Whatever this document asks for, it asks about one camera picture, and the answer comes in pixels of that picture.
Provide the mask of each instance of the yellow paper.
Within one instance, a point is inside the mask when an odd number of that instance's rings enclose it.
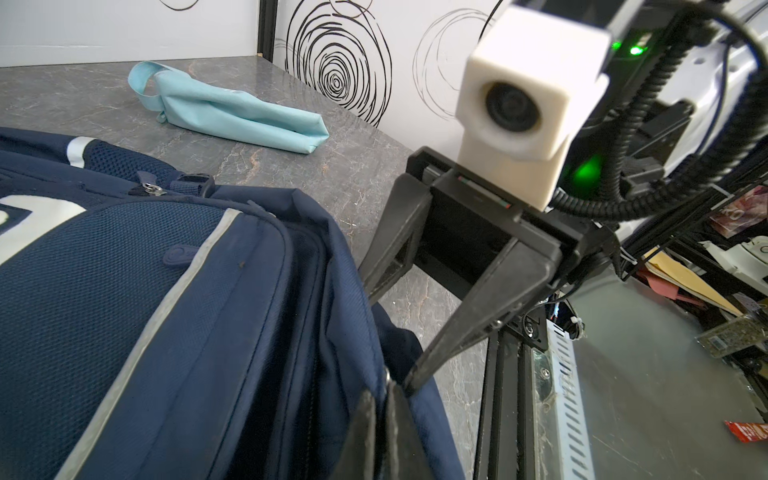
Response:
[[[693,293],[702,300],[712,303],[715,306],[720,307],[723,310],[731,312],[733,315],[740,316],[741,312],[731,302],[720,295],[709,283],[705,282],[693,271],[687,268],[680,262],[673,260],[669,255],[664,252],[659,252],[652,259],[648,260],[648,263],[653,267],[649,270],[659,270],[663,273],[663,276],[668,277],[672,283],[681,286],[685,290]]]

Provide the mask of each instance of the wall with circle drawings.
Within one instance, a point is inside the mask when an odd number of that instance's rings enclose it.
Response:
[[[455,157],[464,63],[495,3],[280,0],[274,63],[405,146]]]

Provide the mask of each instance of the white camera housing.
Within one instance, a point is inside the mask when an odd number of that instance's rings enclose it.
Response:
[[[543,210],[573,137],[608,86],[601,70],[610,46],[605,30],[510,6],[467,60],[457,163]],[[539,119],[532,128],[508,131],[493,121],[485,99],[497,83],[533,100]]]

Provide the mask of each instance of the light blue bag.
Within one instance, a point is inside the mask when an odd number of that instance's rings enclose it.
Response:
[[[157,95],[145,95],[154,76]],[[311,154],[328,138],[323,117],[261,101],[245,91],[195,80],[187,72],[154,61],[136,64],[128,84],[157,120],[248,144]]]

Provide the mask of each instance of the white wall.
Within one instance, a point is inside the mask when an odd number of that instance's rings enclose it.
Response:
[[[163,2],[0,0],[0,67],[256,54],[259,0]]]
[[[280,0],[274,62],[405,146],[455,159],[458,88],[495,3]]]

